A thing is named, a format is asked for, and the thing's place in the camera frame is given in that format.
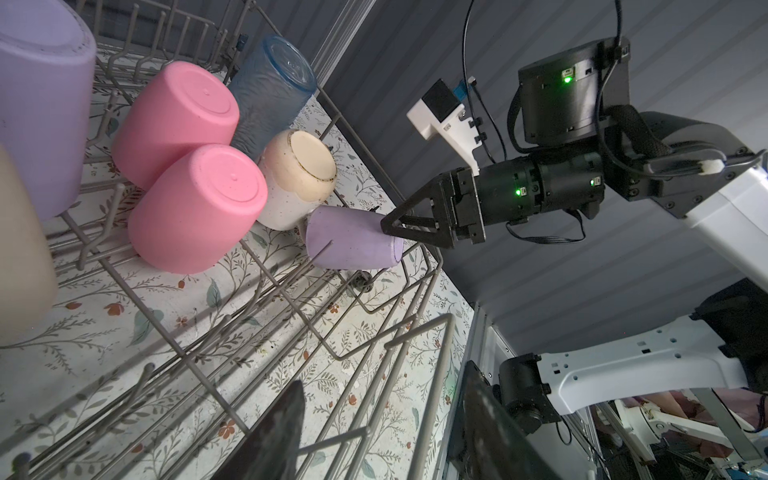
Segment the floral countertop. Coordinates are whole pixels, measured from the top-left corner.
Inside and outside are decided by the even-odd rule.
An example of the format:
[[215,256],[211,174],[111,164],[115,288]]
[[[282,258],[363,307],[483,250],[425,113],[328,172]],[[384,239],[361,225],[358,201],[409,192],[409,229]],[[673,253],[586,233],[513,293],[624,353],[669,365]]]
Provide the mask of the floral countertop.
[[[98,86],[101,82],[97,78],[97,86],[94,87],[91,137],[95,136],[110,93]],[[114,120],[109,124],[106,138],[88,148],[89,156],[109,155],[111,138],[130,108],[122,98],[121,101]],[[296,119],[294,127],[319,136],[329,123],[326,112],[312,98]],[[331,148],[336,159],[339,169],[337,190],[348,205],[365,210],[378,206],[380,213],[389,212],[394,207],[392,201],[339,130],[334,127],[324,142]],[[111,162],[86,164],[83,183],[91,184],[118,177],[119,172]],[[141,190],[135,186],[126,188],[114,222],[116,228],[113,238],[101,249],[124,243],[127,216],[141,195]],[[111,196],[111,190],[82,194],[69,210],[70,214],[80,225],[90,221],[96,221],[98,225],[98,221],[105,218]],[[339,204],[334,196],[329,202]],[[72,238],[71,233],[57,235],[66,231],[61,219],[46,222],[44,228],[51,242]],[[272,231],[256,223],[244,240],[277,278],[306,259],[302,240],[293,231]],[[55,251],[54,262],[56,266],[64,265],[76,258],[76,255],[77,251],[73,247],[65,247]],[[114,255],[111,261],[131,255],[134,255],[132,250]],[[97,267],[98,263],[89,263],[86,271]],[[363,295],[364,303],[371,309],[397,294],[405,284],[406,275],[411,281],[421,278],[427,266],[419,249],[406,257],[406,267],[407,272],[401,266],[396,266],[384,273],[373,290]],[[253,295],[260,278],[258,266],[240,245],[233,248],[213,268],[192,276],[156,270],[141,258],[126,261],[117,269],[182,346],[189,345],[221,322],[225,315],[245,304]],[[317,269],[311,271],[303,282],[291,289],[293,297],[299,297],[308,316],[314,314],[340,284],[338,279],[330,280],[322,284],[318,293],[300,296],[307,283],[319,278],[321,273]],[[59,281],[78,274],[81,272],[70,270],[60,275]],[[342,275],[348,276],[350,272],[342,272]],[[413,290],[397,303],[396,314],[390,324],[403,318],[412,297]],[[472,321],[472,309],[444,273],[440,273],[428,302],[425,319],[422,321],[450,312],[456,315],[457,323],[453,336],[452,364],[445,377],[443,400],[429,446],[425,478],[432,477],[436,453],[442,444],[445,417],[450,409]],[[337,302],[325,309],[322,319],[317,323],[318,330],[323,334],[328,332],[351,303],[351,295],[343,294]],[[282,298],[273,299],[266,309],[249,317],[216,343],[212,350],[195,358],[195,362],[206,374],[225,362],[229,363],[222,368],[214,382],[228,401],[242,391],[259,368],[275,356],[276,351],[287,344],[289,338],[302,326],[301,320],[294,315],[283,322],[271,337],[254,340],[253,335],[285,306],[286,302]],[[329,337],[329,343],[337,352],[351,350],[375,334],[388,311],[389,308],[385,308],[369,315],[360,306],[354,306]],[[409,347],[408,359],[399,373],[380,427],[374,432],[372,446],[359,471],[359,478],[406,477],[441,339],[442,328],[415,338]],[[364,366],[352,392],[341,400],[341,413],[333,422],[328,437],[347,430],[376,372],[377,359],[383,353],[382,344],[378,344],[371,361]],[[246,346],[243,355],[228,360],[228,354],[240,346]],[[159,366],[172,357],[169,346],[105,272],[62,287],[53,309],[37,326],[30,328],[16,341],[0,345],[0,472],[4,472],[0,473],[0,478],[11,474],[11,462],[18,453],[30,452],[36,455],[44,451],[89,415],[131,388],[145,364],[153,362]],[[305,335],[262,386],[247,397],[237,412],[246,423],[254,424],[293,373],[307,362],[300,375],[306,397],[302,445],[314,443],[334,402],[339,401],[340,393],[361,358],[362,353],[344,362],[336,362],[322,346],[318,348],[318,342],[313,336]],[[92,478],[197,384],[192,374],[185,372],[173,382],[157,389],[149,400],[131,408],[121,423],[89,450],[60,468],[57,476],[84,480]],[[196,391],[189,402],[162,422],[116,468],[110,470],[107,478],[160,478],[187,449],[192,439],[201,435],[209,422],[220,413],[221,408],[208,394],[202,389]],[[216,425],[205,443],[195,450],[194,456],[185,463],[178,478],[209,478],[241,439],[242,433],[234,422],[225,419]],[[322,478],[335,452],[336,447],[319,451],[304,478]],[[342,463],[344,467],[351,461],[352,453],[350,449],[346,454]]]

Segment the dishwasher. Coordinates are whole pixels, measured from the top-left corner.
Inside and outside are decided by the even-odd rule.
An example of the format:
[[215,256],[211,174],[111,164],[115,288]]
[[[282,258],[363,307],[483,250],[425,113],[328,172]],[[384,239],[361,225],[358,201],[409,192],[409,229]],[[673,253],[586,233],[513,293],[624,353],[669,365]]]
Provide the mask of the dishwasher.
[[[102,0],[72,7],[90,9],[97,40],[90,133],[77,201],[43,223],[53,309],[0,346],[5,475],[210,478],[300,380],[296,478],[431,478],[473,317],[439,250],[407,243],[390,269],[325,270],[297,231],[255,223],[216,266],[181,276],[148,265],[127,240],[143,191],[116,170],[110,147],[139,92],[177,59],[227,82],[243,20],[261,15],[279,34],[274,23],[252,0],[228,2],[232,31],[178,2],[136,0],[115,40],[100,36]],[[151,48],[131,43],[145,15],[156,25]],[[181,27],[178,48],[167,45],[168,25]],[[192,31],[197,49],[184,57]],[[336,123],[354,130],[317,95],[331,111],[312,97],[293,127],[333,153],[327,203],[390,211]]]

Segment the gray wall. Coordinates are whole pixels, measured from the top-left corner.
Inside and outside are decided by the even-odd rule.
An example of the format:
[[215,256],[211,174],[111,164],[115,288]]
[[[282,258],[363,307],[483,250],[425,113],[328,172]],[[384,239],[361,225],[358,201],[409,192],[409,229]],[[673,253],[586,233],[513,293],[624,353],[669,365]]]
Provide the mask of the gray wall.
[[[462,166],[445,142],[425,142],[406,112],[437,78],[458,83],[467,5],[379,0],[326,86],[405,195]],[[768,2],[757,0],[625,0],[633,104],[716,122],[752,149],[765,147],[766,23]],[[475,3],[469,74],[478,79],[505,141],[517,70],[612,36],[615,25],[611,0]],[[500,158],[488,122],[485,129]],[[488,164],[482,149],[475,156]],[[558,212],[517,230],[575,236],[578,226]],[[583,243],[538,246],[496,225],[488,228],[486,243],[446,251],[445,269],[468,300],[485,306],[518,353],[581,348],[645,331],[689,313],[742,277],[650,200],[630,204],[608,191],[586,231]]]

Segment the translucent blue cup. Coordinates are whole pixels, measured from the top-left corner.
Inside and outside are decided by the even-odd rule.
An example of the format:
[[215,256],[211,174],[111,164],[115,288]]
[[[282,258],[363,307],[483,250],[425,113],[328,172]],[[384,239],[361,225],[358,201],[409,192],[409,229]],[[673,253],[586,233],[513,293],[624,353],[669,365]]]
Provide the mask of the translucent blue cup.
[[301,52],[285,38],[261,41],[230,82],[240,107],[232,146],[257,161],[272,137],[290,127],[317,89],[317,79]]

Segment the wire rack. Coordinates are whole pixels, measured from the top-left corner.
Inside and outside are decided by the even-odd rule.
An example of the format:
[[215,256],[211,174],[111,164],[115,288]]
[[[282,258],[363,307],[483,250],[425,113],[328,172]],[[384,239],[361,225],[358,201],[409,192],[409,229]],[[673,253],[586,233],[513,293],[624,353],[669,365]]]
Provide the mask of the wire rack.
[[[118,109],[118,99],[122,97],[127,104],[132,104],[134,96],[151,79],[152,75],[157,73],[156,68],[147,65],[153,62],[157,63],[157,61],[164,65],[164,63],[173,60],[184,59],[192,61],[209,71],[223,72],[220,76],[226,81],[230,77],[229,72],[234,69],[238,54],[242,50],[242,46],[237,45],[237,38],[246,15],[251,11],[258,12],[263,17],[263,20],[278,35],[280,34],[274,23],[266,16],[266,13],[252,0],[246,0],[245,2],[242,2],[242,0],[230,0],[227,5],[225,18],[230,14],[230,11],[234,11],[234,6],[240,3],[243,3],[243,7],[235,21],[236,27],[229,33],[215,22],[181,11],[177,7],[177,0],[174,0],[170,6],[162,5],[152,0],[137,0],[132,5],[131,18],[123,45],[118,45],[116,48],[113,46],[112,53],[107,61],[104,61],[103,58],[97,60],[94,86],[111,89],[111,96],[101,116],[97,135],[88,141],[88,145],[96,144],[107,134],[111,124],[110,120]],[[78,0],[76,12],[78,14],[82,13],[84,7],[85,0]],[[99,38],[103,7],[103,0],[95,2],[92,28],[96,38]],[[134,48],[131,44],[137,18],[145,7],[152,7],[160,12],[157,18],[154,40],[148,50],[146,48]],[[170,31],[170,26],[174,23],[175,18],[181,18],[183,26],[181,27],[175,48],[166,48],[167,32]],[[194,49],[191,58],[189,58],[181,55],[180,52],[190,24],[194,22],[202,24],[202,34],[200,38],[194,41],[197,47]],[[212,40],[213,44],[208,55],[202,55],[202,45],[207,39]],[[341,121],[347,131],[351,132],[351,135],[358,144],[362,145],[362,141],[354,133],[352,126],[336,109],[322,88],[319,90],[319,96],[324,100],[323,103],[326,105],[326,109],[328,108],[327,105],[330,105],[332,110],[329,113],[331,123],[321,134],[320,138],[323,139],[331,128]],[[364,145],[362,148],[375,164],[376,160],[367,148]],[[87,164],[96,164],[105,163],[110,160],[108,155],[104,155],[101,157],[88,157],[85,161]],[[82,194],[102,190],[112,190],[113,192],[111,201],[108,202],[108,211],[105,212],[104,219],[101,222],[78,224],[73,219],[69,210],[60,215],[60,218],[66,223],[68,228],[65,233],[74,234],[74,237],[50,243],[51,251],[56,252],[62,248],[74,247],[78,253],[72,261],[59,265],[56,268],[57,274],[71,273],[73,270],[84,271],[86,266],[93,267],[96,263],[98,266],[63,280],[59,286],[64,287],[106,272],[119,286],[124,295],[148,319],[151,326],[161,335],[167,346],[173,351],[174,356],[159,366],[154,365],[152,362],[146,363],[141,377],[131,389],[104,405],[98,411],[95,411],[84,421],[79,422],[67,435],[60,438],[34,458],[29,454],[17,456],[14,460],[15,474],[10,478],[26,480],[50,478],[57,473],[60,475],[63,465],[66,465],[73,458],[82,458],[83,455],[87,454],[92,445],[116,429],[121,422],[125,421],[128,413],[135,412],[136,408],[146,403],[152,395],[156,395],[158,391],[181,376],[193,376],[197,384],[196,387],[179,398],[173,405],[169,405],[165,413],[144,429],[143,432],[135,435],[123,447],[120,454],[110,458],[107,462],[102,462],[98,469],[90,472],[93,474],[92,478],[94,479],[114,478],[125,475],[126,468],[130,470],[130,465],[126,467],[126,456],[130,452],[135,452],[137,447],[141,447],[141,443],[147,437],[157,435],[158,432],[163,435],[162,425],[165,420],[170,418],[182,419],[185,415],[190,415],[190,412],[194,410],[190,407],[190,404],[194,404],[199,398],[198,393],[202,392],[215,401],[217,414],[212,416],[205,428],[197,432],[191,444],[180,455],[173,458],[173,461],[163,469],[161,478],[175,478],[197,454],[199,448],[206,440],[211,435],[214,435],[222,425],[233,424],[245,435],[253,431],[258,424],[258,420],[253,426],[249,425],[243,418],[242,413],[238,412],[239,408],[246,405],[249,396],[263,385],[271,372],[293,351],[296,344],[307,336],[314,336],[318,343],[311,353],[305,352],[304,362],[295,371],[291,381],[300,378],[302,372],[312,362],[313,357],[321,350],[325,350],[337,362],[344,362],[359,353],[363,353],[363,356],[348,378],[337,400],[333,402],[335,408],[331,411],[325,424],[320,429],[316,441],[300,449],[300,455],[305,456],[298,469],[297,478],[302,478],[306,474],[316,452],[332,445],[339,445],[339,449],[333,461],[330,462],[325,478],[335,478],[341,473],[343,453],[348,452],[350,449],[354,449],[353,456],[345,478],[355,478],[368,451],[372,432],[377,429],[382,415],[384,415],[385,408],[389,404],[389,397],[395,386],[399,370],[406,361],[409,344],[417,336],[444,326],[439,355],[435,362],[435,373],[432,377],[432,384],[426,399],[408,474],[410,479],[423,477],[427,449],[432,436],[432,430],[435,427],[434,418],[442,391],[443,373],[449,367],[449,349],[452,344],[455,322],[454,316],[451,313],[446,313],[418,325],[419,319],[424,315],[428,299],[432,295],[439,274],[442,271],[442,256],[438,250],[428,250],[426,246],[420,243],[412,245],[404,253],[403,259],[411,252],[420,252],[427,264],[424,274],[420,278],[411,281],[406,262],[403,260],[400,266],[393,268],[403,269],[403,272],[406,274],[406,284],[398,293],[379,305],[370,306],[361,300],[361,296],[370,290],[385,273],[385,270],[380,270],[373,275],[360,271],[344,273],[336,270],[319,270],[313,266],[313,259],[306,259],[278,280],[274,271],[264,265],[263,260],[260,259],[259,255],[250,245],[241,240],[240,245],[247,252],[250,260],[258,266],[260,272],[253,296],[245,305],[241,306],[234,313],[226,315],[223,321],[210,328],[205,334],[190,344],[182,346],[163,325],[161,319],[157,318],[155,312],[145,304],[136,291],[131,288],[129,282],[118,272],[118,266],[137,258],[131,245],[129,243],[121,243],[113,247],[104,248],[105,242],[113,237],[115,231],[114,220],[118,214],[118,206],[124,197],[125,189],[128,185],[130,185],[128,182],[120,178],[115,181],[83,184],[81,187]],[[336,196],[346,206],[343,197],[338,193],[336,193]],[[315,313],[306,313],[306,309],[303,307],[308,304],[308,299],[313,298],[320,288],[327,285],[333,285],[334,291],[322,302],[319,308],[314,309]],[[406,296],[410,295],[412,295],[412,299],[405,313],[397,315],[398,305]],[[339,316],[338,320],[331,325],[330,329],[322,334],[317,327],[318,321],[323,313],[329,309],[329,306],[334,305],[342,296],[351,296],[351,303]],[[244,325],[247,319],[270,308],[277,297],[283,299],[287,305],[274,314],[266,325],[253,334],[249,342],[243,342],[239,348],[230,352],[226,359],[215,368],[204,369],[201,367],[197,361],[201,356],[204,356],[206,352],[209,352],[222,342],[223,339],[235,333]],[[371,318],[378,318],[375,316],[377,313],[386,312],[386,315],[378,325],[378,331],[372,338],[360,343],[355,348],[341,353],[333,348],[329,342],[329,337],[333,334],[336,327],[344,321],[354,306],[362,307],[365,314],[372,316]],[[217,382],[221,379],[221,374],[226,372],[227,367],[233,360],[239,362],[248,361],[250,346],[273,337],[276,332],[283,328],[286,320],[292,317],[300,318],[301,328],[278,345],[279,348],[276,354],[260,366],[256,375],[237,395],[233,398],[225,399],[217,385]],[[378,359],[376,374],[372,377],[372,381],[368,385],[366,394],[349,428],[340,435],[327,438],[331,425],[339,414],[340,406],[348,398],[353,384],[357,382],[363,367],[371,360],[374,349],[377,346],[379,350],[383,347],[383,351]]]

